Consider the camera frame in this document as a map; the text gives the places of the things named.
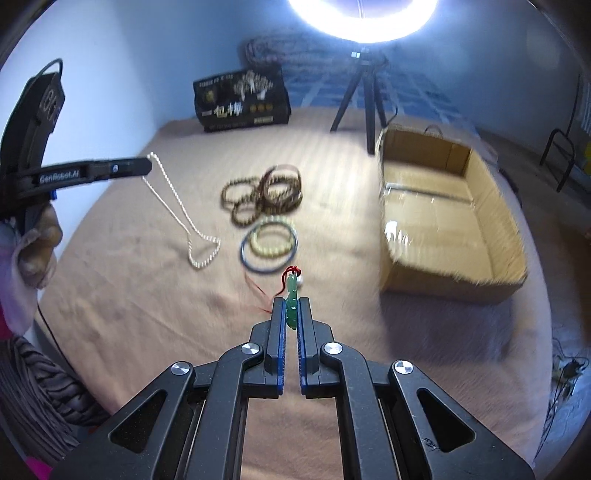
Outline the left gloved hand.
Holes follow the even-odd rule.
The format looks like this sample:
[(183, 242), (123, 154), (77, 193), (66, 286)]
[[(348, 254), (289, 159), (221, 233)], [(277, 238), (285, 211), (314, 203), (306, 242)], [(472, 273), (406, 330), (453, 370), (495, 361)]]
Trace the left gloved hand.
[(1, 339), (24, 335), (32, 326), (37, 292), (52, 278), (55, 248), (63, 237), (55, 209), (47, 204), (33, 228), (21, 235), (14, 221), (1, 222)]

